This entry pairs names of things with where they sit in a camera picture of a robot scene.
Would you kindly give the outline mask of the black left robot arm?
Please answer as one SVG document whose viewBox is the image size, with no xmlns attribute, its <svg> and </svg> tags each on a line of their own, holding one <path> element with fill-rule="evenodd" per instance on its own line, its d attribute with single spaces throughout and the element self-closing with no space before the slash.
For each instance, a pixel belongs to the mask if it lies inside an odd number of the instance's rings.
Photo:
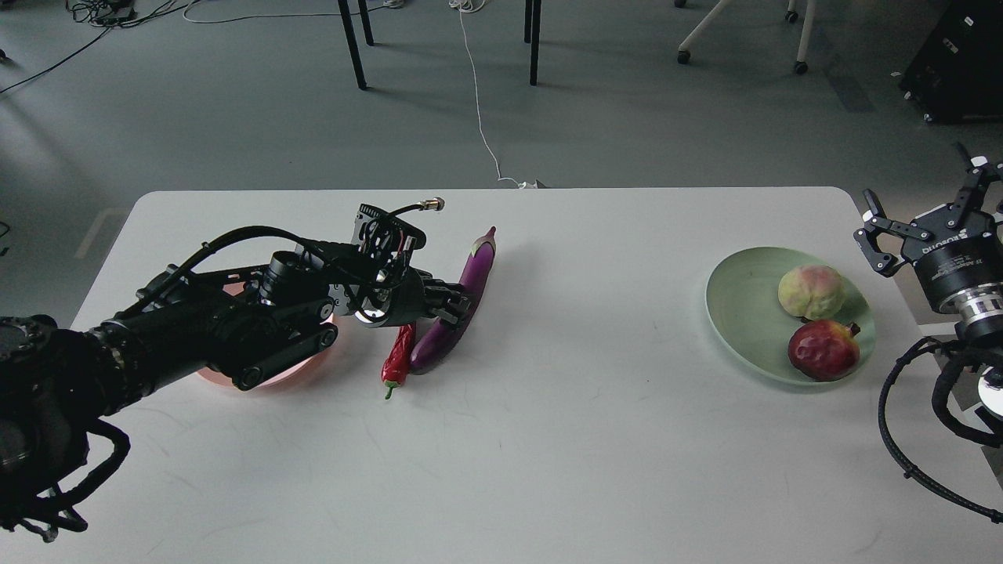
<svg viewBox="0 0 1003 564">
<path fill-rule="evenodd" d="M 451 353 L 486 289 L 494 229 L 473 243 L 454 284 L 413 268 L 422 230 L 405 213 L 362 204 L 350 243 L 241 227 L 204 243 L 136 293 L 136 303 L 85 331 L 45 315 L 2 318 L 2 528 L 43 541 L 81 532 L 75 511 L 120 467 L 129 437 L 107 421 L 208 368 L 251 390 L 336 342 L 338 318 L 396 327 L 396 357 L 423 374 Z"/>
</svg>

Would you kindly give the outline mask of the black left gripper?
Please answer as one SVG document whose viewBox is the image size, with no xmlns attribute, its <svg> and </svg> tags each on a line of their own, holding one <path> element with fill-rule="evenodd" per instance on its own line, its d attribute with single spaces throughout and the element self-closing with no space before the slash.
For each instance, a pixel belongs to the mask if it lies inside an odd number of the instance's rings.
<svg viewBox="0 0 1003 564">
<path fill-rule="evenodd" d="M 465 302 L 472 299 L 461 283 L 448 283 L 412 267 L 406 269 L 404 281 L 389 290 L 377 289 L 375 276 L 363 280 L 353 289 L 353 315 L 371 326 L 404 326 L 426 318 L 458 325 L 465 319 Z"/>
</svg>

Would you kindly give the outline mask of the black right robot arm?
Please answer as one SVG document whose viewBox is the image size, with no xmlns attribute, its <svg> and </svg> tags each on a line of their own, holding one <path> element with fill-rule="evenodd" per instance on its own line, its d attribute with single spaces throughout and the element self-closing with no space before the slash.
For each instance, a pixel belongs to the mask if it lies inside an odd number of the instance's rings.
<svg viewBox="0 0 1003 564">
<path fill-rule="evenodd" d="M 892 220 L 873 190 L 855 241 L 868 265 L 882 277 L 903 266 L 913 268 L 932 311 L 955 314 L 955 338 L 942 342 L 925 336 L 893 364 L 878 399 L 878 429 L 885 448 L 908 479 L 942 499 L 998 524 L 1001 512 L 955 493 L 925 474 L 893 440 L 887 422 L 891 388 L 907 365 L 927 353 L 945 357 L 934 385 L 932 412 L 954 435 L 985 447 L 1001 446 L 1002 247 L 1001 212 L 983 210 L 993 183 L 1001 181 L 1001 164 L 971 156 L 963 144 L 956 149 L 967 164 L 965 179 L 954 199 L 917 215 L 909 222 Z M 979 376 L 980 428 L 964 424 L 950 412 L 948 400 L 961 375 Z"/>
</svg>

